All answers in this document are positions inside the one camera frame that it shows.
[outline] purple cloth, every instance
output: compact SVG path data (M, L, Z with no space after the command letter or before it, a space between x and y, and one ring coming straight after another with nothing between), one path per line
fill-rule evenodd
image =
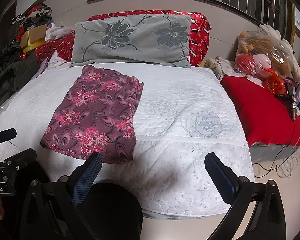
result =
M77 159L96 151L104 163L132 161L133 115L142 89L136 77L85 66L54 112L41 146Z

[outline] dark green jacket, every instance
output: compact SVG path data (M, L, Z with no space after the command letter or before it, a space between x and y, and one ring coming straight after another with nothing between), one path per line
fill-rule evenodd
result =
M40 68L34 51L27 59L9 65L0 73L0 105L15 92L23 88Z

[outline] blue textured gripper pad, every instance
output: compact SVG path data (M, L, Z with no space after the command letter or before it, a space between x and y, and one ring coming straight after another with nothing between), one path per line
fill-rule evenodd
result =
M72 202L75 206L82 203L88 194L94 180L96 179L102 167L102 156L98 154L90 163L88 168L85 169L81 177L74 184Z
M231 183L216 161L208 154L205 157L204 166L223 201L232 205L235 201L236 192L234 185Z

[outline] orange plastic bag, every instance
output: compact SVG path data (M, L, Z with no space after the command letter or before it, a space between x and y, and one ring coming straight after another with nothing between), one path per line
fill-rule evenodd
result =
M273 68L265 68L264 70L270 72L271 76L266 78L262 82L263 87L274 95L276 94L286 95L284 82L281 78L278 77L278 75L275 73L275 70Z

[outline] gray pillow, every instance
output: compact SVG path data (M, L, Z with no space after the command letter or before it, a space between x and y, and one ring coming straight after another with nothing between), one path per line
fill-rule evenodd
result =
M186 15L140 14L75 25L71 65L147 62L190 67Z

